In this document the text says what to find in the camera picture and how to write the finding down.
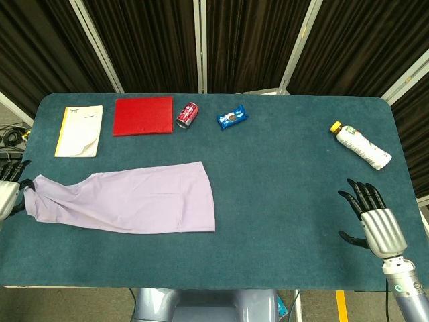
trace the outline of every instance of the red folder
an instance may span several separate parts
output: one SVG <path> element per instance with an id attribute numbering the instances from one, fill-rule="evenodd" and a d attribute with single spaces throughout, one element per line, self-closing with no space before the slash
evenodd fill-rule
<path id="1" fill-rule="evenodd" d="M 173 97 L 117 99 L 113 136 L 173 133 Z"/>

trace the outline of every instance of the blue snack package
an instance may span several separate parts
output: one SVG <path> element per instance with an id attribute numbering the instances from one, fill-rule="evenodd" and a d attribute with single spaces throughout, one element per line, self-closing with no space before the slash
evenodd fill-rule
<path id="1" fill-rule="evenodd" d="M 234 124 L 244 121 L 249 116 L 246 114 L 243 104 L 240 104 L 238 108 L 225 115 L 217 115 L 217 123 L 221 126 L 221 130 L 226 129 Z"/>

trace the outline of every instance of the yellow bottle cap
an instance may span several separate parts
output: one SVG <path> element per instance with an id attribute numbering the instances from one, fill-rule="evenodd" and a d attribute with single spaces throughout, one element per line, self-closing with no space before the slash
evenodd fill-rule
<path id="1" fill-rule="evenodd" d="M 335 131 L 341 126 L 340 121 L 336 121 L 333 126 L 330 127 L 329 131 L 335 133 Z"/>

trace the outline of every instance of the notepad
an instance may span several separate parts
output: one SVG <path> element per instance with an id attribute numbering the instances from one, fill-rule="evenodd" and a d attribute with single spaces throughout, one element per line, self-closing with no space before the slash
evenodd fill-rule
<path id="1" fill-rule="evenodd" d="M 97 154 L 103 106 L 66 107 L 55 156 L 85 158 Z"/>

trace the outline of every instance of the soda can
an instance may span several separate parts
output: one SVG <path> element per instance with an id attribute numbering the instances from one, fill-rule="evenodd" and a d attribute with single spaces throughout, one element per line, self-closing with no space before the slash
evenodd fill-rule
<path id="1" fill-rule="evenodd" d="M 198 115 L 198 105 L 189 102 L 185 105 L 183 110 L 180 112 L 179 116 L 177 116 L 176 124 L 181 128 L 187 129 L 189 125 L 194 121 L 195 117 Z"/>

